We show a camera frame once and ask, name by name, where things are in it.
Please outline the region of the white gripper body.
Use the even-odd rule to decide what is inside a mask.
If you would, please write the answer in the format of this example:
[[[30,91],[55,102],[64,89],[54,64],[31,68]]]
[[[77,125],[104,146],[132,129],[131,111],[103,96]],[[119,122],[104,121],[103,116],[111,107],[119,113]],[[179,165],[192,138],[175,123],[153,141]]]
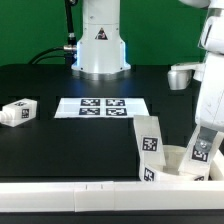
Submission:
[[[168,82],[171,90],[185,89],[191,78],[201,82],[195,122],[224,132],[224,0],[179,0],[208,13],[198,46],[206,50],[202,62],[171,66]]]

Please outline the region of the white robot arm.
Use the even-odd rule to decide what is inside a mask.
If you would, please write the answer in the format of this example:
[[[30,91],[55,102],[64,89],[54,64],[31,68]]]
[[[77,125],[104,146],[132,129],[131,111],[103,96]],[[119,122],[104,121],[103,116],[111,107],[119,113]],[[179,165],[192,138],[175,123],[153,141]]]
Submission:
[[[199,133],[190,144],[191,158],[197,159],[208,156],[217,134],[224,133],[224,0],[179,1],[208,10],[199,41],[206,50],[204,61],[175,64],[168,72],[172,90],[186,88],[191,79],[201,82],[195,114]],[[120,0],[83,0],[83,35],[76,45],[74,71],[99,80],[130,69],[119,19]]]

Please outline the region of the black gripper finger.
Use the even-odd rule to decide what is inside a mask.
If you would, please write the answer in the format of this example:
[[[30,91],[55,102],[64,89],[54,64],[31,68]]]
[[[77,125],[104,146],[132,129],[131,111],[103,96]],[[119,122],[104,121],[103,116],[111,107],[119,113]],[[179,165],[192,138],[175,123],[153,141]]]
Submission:
[[[203,126],[197,126],[195,133],[196,141],[193,145],[193,159],[195,161],[208,163],[217,131]]]

